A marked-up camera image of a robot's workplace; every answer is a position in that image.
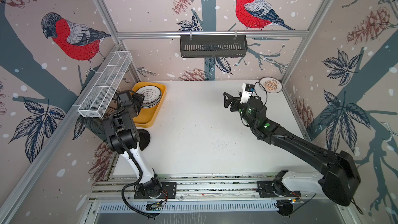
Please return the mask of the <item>orange sunburst plate corner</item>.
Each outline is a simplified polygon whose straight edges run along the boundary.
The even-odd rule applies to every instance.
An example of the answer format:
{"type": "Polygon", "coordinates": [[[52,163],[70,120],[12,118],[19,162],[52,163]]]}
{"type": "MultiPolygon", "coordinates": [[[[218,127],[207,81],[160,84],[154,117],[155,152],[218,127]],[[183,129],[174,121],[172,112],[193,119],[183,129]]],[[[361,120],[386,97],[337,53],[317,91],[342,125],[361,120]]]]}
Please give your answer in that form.
{"type": "Polygon", "coordinates": [[[273,77],[263,77],[260,79],[259,83],[268,93],[279,93],[283,89],[282,83],[273,77]]]}

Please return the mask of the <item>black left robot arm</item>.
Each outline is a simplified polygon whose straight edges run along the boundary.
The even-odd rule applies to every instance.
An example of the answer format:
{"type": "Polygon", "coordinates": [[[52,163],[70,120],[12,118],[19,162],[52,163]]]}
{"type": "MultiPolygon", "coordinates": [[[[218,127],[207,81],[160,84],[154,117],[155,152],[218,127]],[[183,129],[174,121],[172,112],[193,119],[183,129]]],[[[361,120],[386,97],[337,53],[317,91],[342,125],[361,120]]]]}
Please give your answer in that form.
{"type": "Polygon", "coordinates": [[[162,194],[163,187],[141,154],[150,142],[150,134],[138,129],[133,121],[142,109],[144,96],[132,90],[116,93],[115,96],[117,108],[103,120],[105,143],[111,151],[126,159],[134,170],[137,181],[128,187],[134,186],[143,197],[155,199],[162,194]]]}

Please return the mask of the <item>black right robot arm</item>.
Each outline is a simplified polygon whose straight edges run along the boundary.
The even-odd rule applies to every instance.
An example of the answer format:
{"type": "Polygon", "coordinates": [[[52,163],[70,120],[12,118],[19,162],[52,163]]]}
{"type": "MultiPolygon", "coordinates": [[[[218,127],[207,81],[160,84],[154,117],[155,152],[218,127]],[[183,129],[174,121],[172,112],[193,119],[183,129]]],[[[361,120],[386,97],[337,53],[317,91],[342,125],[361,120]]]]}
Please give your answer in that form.
{"type": "Polygon", "coordinates": [[[354,202],[353,196],[361,178],[348,153],[326,150],[290,133],[280,124],[266,118],[266,106],[259,96],[253,96],[254,88],[244,90],[238,97],[224,93],[224,107],[238,112],[244,126],[257,140],[284,149],[308,163],[317,173],[297,176],[282,170],[273,181],[273,191],[284,196],[295,191],[320,193],[341,206],[354,202]]]}

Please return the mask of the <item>white black pattern plate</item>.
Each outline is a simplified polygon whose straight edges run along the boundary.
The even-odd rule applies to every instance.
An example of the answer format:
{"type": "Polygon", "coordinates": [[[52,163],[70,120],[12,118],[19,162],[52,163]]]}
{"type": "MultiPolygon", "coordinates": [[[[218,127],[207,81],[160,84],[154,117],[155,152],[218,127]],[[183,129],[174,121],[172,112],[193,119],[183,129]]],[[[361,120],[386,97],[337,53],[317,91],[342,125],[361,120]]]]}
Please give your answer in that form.
{"type": "Polygon", "coordinates": [[[142,108],[152,108],[159,104],[162,92],[159,87],[156,86],[145,86],[137,90],[138,94],[144,96],[142,108]]]}

